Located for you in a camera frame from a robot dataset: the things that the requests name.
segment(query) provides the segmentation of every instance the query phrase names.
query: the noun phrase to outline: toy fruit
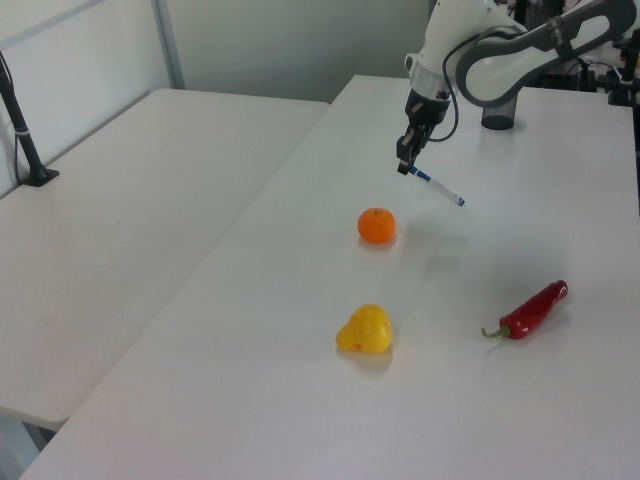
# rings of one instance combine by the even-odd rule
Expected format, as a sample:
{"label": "toy fruit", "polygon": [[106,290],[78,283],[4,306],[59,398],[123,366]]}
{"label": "toy fruit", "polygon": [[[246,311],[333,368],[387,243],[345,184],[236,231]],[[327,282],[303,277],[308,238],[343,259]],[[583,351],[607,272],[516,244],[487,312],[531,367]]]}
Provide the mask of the toy fruit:
{"label": "toy fruit", "polygon": [[369,243],[386,243],[396,232],[396,219],[389,210],[370,208],[358,219],[358,233]]}
{"label": "toy fruit", "polygon": [[393,340],[391,320],[382,307],[368,304],[358,308],[336,335],[341,350],[382,353]]}

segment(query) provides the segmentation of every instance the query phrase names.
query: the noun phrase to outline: orange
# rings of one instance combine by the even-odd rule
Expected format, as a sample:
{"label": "orange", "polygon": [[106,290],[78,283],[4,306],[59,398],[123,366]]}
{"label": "orange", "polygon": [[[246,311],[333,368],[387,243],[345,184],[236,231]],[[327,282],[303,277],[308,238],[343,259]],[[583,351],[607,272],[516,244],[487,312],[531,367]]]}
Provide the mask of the orange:
{"label": "orange", "polygon": [[369,243],[386,243],[396,232],[396,219],[389,210],[370,208],[360,215],[358,232]]}

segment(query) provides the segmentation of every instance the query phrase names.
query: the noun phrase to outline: chili pepper stem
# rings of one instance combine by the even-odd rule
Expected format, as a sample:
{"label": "chili pepper stem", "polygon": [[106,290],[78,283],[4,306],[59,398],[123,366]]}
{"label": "chili pepper stem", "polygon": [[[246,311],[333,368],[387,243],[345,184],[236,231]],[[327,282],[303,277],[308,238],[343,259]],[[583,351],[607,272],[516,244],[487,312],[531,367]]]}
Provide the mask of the chili pepper stem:
{"label": "chili pepper stem", "polygon": [[487,331],[483,328],[482,334],[487,338],[508,337],[509,335],[511,335],[511,330],[509,330],[509,327],[502,327],[495,333],[487,333]]}

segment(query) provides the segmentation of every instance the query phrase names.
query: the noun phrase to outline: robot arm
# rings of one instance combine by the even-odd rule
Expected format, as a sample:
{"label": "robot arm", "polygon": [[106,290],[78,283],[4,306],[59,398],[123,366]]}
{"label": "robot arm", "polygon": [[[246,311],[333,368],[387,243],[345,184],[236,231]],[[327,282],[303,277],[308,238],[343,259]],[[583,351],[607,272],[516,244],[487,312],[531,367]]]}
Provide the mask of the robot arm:
{"label": "robot arm", "polygon": [[440,0],[423,49],[407,57],[409,127],[397,143],[398,171],[406,175],[427,141],[438,141],[431,134],[454,82],[477,106],[502,105],[540,73],[623,35],[639,12],[640,0],[592,0],[527,32],[491,0]]}

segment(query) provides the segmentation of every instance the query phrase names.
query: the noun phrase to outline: red chili pepper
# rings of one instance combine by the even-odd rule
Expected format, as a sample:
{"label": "red chili pepper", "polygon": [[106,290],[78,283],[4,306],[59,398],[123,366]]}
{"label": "red chili pepper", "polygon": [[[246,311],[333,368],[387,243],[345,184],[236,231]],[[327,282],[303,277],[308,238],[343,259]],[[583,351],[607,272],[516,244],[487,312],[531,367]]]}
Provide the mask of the red chili pepper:
{"label": "red chili pepper", "polygon": [[483,328],[482,334],[487,338],[507,337],[520,340],[533,332],[547,318],[553,306],[566,297],[568,292],[569,288],[565,281],[558,280],[531,297],[509,315],[502,317],[500,330],[488,334]]}

